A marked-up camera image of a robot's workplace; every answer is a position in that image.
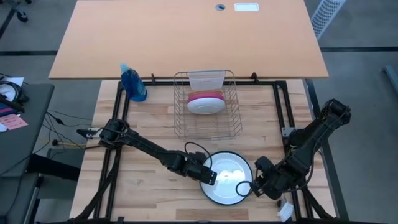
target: pink paper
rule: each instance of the pink paper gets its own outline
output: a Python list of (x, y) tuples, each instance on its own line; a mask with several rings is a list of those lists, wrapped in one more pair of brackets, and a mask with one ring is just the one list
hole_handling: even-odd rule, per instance
[(0, 117), (0, 123), (10, 130), (27, 126), (28, 124), (15, 114)]

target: gray table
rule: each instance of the gray table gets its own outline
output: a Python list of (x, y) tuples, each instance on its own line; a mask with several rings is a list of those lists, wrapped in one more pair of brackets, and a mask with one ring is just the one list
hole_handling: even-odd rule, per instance
[[(24, 105), (25, 113), (21, 114), (28, 126), (0, 133), (0, 173), (32, 153), (54, 86), (24, 85), (23, 90), (30, 98)], [(23, 223), (32, 200), (39, 175), (25, 174), (28, 164), (26, 159), (0, 178), (0, 215), (7, 213), (15, 199), (7, 216), (8, 223)]]

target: pink bowl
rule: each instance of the pink bowl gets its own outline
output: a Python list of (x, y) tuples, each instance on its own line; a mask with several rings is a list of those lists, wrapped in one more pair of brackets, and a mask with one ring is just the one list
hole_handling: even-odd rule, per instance
[(197, 94), (197, 95), (193, 95), (191, 97), (188, 97), (188, 101), (187, 103), (193, 101), (193, 100), (197, 100), (200, 98), (217, 98), (217, 99), (221, 99), (224, 100), (224, 97), (221, 94), (217, 94), (217, 93), (202, 93), (202, 94)]

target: table leg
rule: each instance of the table leg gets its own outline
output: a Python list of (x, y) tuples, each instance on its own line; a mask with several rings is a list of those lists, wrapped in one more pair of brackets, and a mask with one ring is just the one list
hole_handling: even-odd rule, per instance
[(33, 154), (30, 156), (29, 165), (27, 166), (26, 172), (48, 174), (61, 177), (63, 179), (77, 181), (79, 179), (80, 169)]

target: robotic arm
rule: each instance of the robotic arm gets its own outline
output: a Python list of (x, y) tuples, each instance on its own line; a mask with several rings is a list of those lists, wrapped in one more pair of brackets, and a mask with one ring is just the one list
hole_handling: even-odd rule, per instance
[(289, 192), (290, 188), (294, 191), (304, 187), (309, 181), (303, 182), (313, 166), (314, 154), (334, 130), (349, 123), (350, 111), (348, 106), (337, 100), (327, 101), (319, 118), (304, 129), (293, 130), (284, 139), (290, 152), (278, 164), (274, 165), (268, 158), (260, 157), (255, 166), (262, 174), (251, 184), (256, 196), (266, 194), (277, 200), (282, 193)]
[(110, 119), (100, 134), (100, 145), (110, 149), (124, 145), (133, 146), (158, 159), (163, 166), (183, 177), (189, 176), (205, 184), (214, 185), (217, 173), (204, 166), (206, 155), (202, 152), (185, 153), (166, 150), (131, 130), (127, 122)]

